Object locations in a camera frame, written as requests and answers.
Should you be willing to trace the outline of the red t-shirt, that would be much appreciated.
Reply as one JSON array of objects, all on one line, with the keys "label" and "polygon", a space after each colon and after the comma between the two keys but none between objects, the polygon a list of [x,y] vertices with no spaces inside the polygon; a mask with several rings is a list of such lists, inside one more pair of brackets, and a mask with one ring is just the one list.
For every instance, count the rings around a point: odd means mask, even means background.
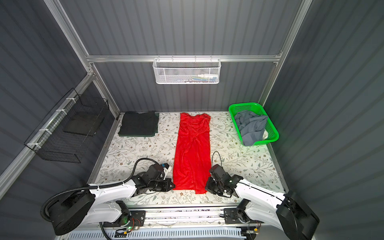
[{"label": "red t-shirt", "polygon": [[180,114],[180,126],[173,167],[176,190],[205,194],[211,163],[210,121],[207,114]]}]

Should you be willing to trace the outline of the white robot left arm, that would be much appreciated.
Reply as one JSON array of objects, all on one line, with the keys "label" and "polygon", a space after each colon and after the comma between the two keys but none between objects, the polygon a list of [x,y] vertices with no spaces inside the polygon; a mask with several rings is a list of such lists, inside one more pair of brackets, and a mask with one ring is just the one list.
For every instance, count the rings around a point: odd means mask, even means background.
[{"label": "white robot left arm", "polygon": [[169,170],[169,164],[155,163],[146,172],[130,175],[124,181],[65,190],[46,200],[40,214],[52,224],[57,236],[87,224],[131,227],[140,218],[131,214],[123,200],[147,193],[173,190],[176,186],[167,176]]}]

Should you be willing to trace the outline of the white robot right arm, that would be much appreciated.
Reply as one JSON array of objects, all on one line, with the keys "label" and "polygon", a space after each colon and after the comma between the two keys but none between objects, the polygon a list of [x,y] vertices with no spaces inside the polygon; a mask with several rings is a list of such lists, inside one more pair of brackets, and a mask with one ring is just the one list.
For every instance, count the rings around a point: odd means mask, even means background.
[{"label": "white robot right arm", "polygon": [[220,165],[210,169],[206,190],[219,197],[237,197],[241,202],[224,212],[227,224],[263,222],[282,230],[290,240],[311,240],[319,217],[295,192],[286,194],[259,187],[241,176],[230,176]]}]

